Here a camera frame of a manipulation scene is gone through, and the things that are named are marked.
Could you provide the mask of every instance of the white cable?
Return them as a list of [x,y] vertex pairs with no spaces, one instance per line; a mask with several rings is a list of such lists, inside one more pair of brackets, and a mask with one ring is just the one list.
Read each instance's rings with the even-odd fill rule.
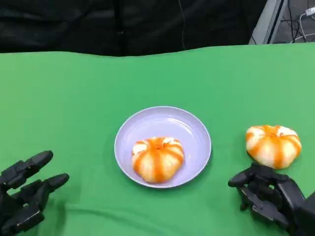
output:
[[305,15],[306,15],[306,14],[305,14],[305,13],[303,13],[303,14],[300,16],[300,27],[301,27],[301,30],[302,30],[303,37],[305,38],[306,42],[308,42],[308,41],[307,41],[307,38],[306,38],[306,36],[305,36],[305,33],[304,33],[304,30],[303,30],[303,27],[302,27],[302,22],[301,22],[302,17],[303,17],[303,16],[305,16]]
[[315,35],[315,33],[310,33],[310,34],[306,34],[305,36],[300,36],[298,38],[296,38],[295,40],[299,40],[300,38],[304,38],[304,37],[307,37],[307,36],[311,36],[311,35]]

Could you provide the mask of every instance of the orange striped bun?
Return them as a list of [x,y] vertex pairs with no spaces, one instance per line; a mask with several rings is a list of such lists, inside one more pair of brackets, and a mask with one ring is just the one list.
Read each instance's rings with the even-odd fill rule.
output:
[[132,167],[148,183],[170,180],[183,162],[183,147],[174,138],[153,137],[136,142],[132,148]]
[[246,132],[246,149],[258,163],[283,169],[300,154],[302,146],[295,131],[283,126],[252,126]]

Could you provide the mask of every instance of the plate rim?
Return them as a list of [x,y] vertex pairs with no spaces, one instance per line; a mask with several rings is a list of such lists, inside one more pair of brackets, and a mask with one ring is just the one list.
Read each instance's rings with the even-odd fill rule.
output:
[[[129,122],[133,117],[135,117],[136,115],[142,113],[142,112],[145,112],[147,110],[151,110],[151,109],[155,109],[155,108],[170,108],[170,109],[175,109],[175,110],[179,110],[181,112],[184,112],[184,113],[187,113],[189,114],[190,116],[193,116],[201,125],[202,127],[204,128],[204,130],[206,131],[206,134],[207,134],[207,137],[209,139],[209,142],[210,142],[210,148],[209,148],[209,155],[207,156],[206,158],[206,162],[205,164],[202,166],[202,168],[200,168],[200,170],[198,172],[196,172],[196,174],[194,174],[192,177],[190,177],[188,180],[180,183],[180,184],[177,184],[177,185],[172,185],[172,186],[168,186],[168,185],[154,185],[154,184],[150,184],[150,183],[146,183],[146,182],[140,182],[138,180],[136,180],[134,177],[130,176],[120,165],[119,161],[118,161],[118,158],[117,158],[117,153],[116,153],[116,147],[117,147],[117,139],[118,139],[118,135],[120,134],[121,130],[123,129],[123,127],[125,126],[125,124],[127,122]],[[148,108],[145,108],[143,110],[140,110],[136,113],[134,113],[133,115],[131,115],[128,119],[126,119],[124,121],[124,123],[121,125],[121,127],[119,128],[117,134],[116,134],[116,137],[115,137],[115,142],[114,142],[114,154],[115,154],[115,159],[116,159],[116,162],[119,166],[119,168],[123,171],[123,173],[128,177],[130,178],[131,180],[135,181],[136,183],[138,184],[141,184],[143,186],[146,186],[146,187],[150,187],[150,188],[174,188],[174,187],[178,187],[178,186],[181,186],[185,183],[188,183],[190,182],[191,180],[193,180],[194,178],[196,178],[203,170],[204,168],[206,167],[206,165],[208,164],[209,160],[210,160],[210,155],[211,155],[211,151],[212,151],[212,142],[211,142],[211,137],[210,137],[210,134],[209,134],[209,131],[207,129],[207,127],[204,125],[204,123],[198,118],[196,117],[194,114],[192,114],[191,112],[189,111],[186,111],[184,109],[181,109],[181,108],[177,108],[177,107],[172,107],[172,106],[154,106],[154,107],[148,107]]]

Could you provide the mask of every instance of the robot finger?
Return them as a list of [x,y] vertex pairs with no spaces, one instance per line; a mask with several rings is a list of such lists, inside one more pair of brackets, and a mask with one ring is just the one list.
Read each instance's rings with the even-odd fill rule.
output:
[[63,186],[69,180],[69,175],[61,174],[51,177],[43,181],[42,185],[38,188],[37,192],[30,199],[31,205],[36,205],[40,210],[44,210],[46,207],[49,194],[54,192],[56,189]]
[[35,205],[27,205],[8,219],[1,227],[1,236],[13,236],[38,225],[45,219],[42,211]]

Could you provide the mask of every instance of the wire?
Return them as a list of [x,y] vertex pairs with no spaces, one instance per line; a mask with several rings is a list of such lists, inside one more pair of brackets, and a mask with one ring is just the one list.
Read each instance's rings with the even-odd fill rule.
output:
[[[311,36],[311,35],[315,35],[315,33],[306,34],[305,37]],[[300,36],[300,37],[296,38],[295,40],[299,40],[300,38],[304,38],[304,36]]]
[[288,10],[289,10],[289,14],[290,14],[290,20],[291,20],[291,35],[292,35],[292,40],[293,42],[295,42],[295,38],[293,36],[293,20],[292,20],[292,12],[291,12],[291,1],[290,0],[287,0],[287,7],[288,7]]
[[302,22],[301,22],[303,16],[305,16],[305,13],[303,13],[303,14],[300,16],[300,27],[301,27],[301,30],[302,30],[303,37],[305,38],[306,42],[308,42],[308,41],[307,41],[307,38],[306,38],[306,36],[305,36],[303,27],[302,27]]
[[[281,22],[286,22],[286,23],[291,27],[291,25],[290,25],[290,23],[289,23],[289,21],[291,21],[291,20],[287,20],[287,19],[284,18],[284,17],[283,17],[283,19],[284,19],[284,20],[281,20]],[[296,31],[295,36],[294,36],[294,41],[295,41],[297,35],[298,35],[298,34],[302,35],[302,33],[300,32],[300,23],[299,23],[298,21],[296,21],[296,20],[293,20],[292,22],[297,23],[297,29],[294,29],[294,28],[293,28],[293,30]]]
[[182,13],[182,17],[183,17],[183,30],[182,30],[182,47],[183,47],[183,50],[185,51],[186,50],[186,46],[185,46],[185,30],[186,30],[186,18],[185,18],[185,13],[184,13],[184,10],[183,10],[183,6],[182,6],[182,3],[181,3],[181,0],[178,0],[178,5],[181,9],[181,13]]
[[252,40],[254,41],[254,43],[257,45],[256,40],[254,39],[254,37],[251,35]]

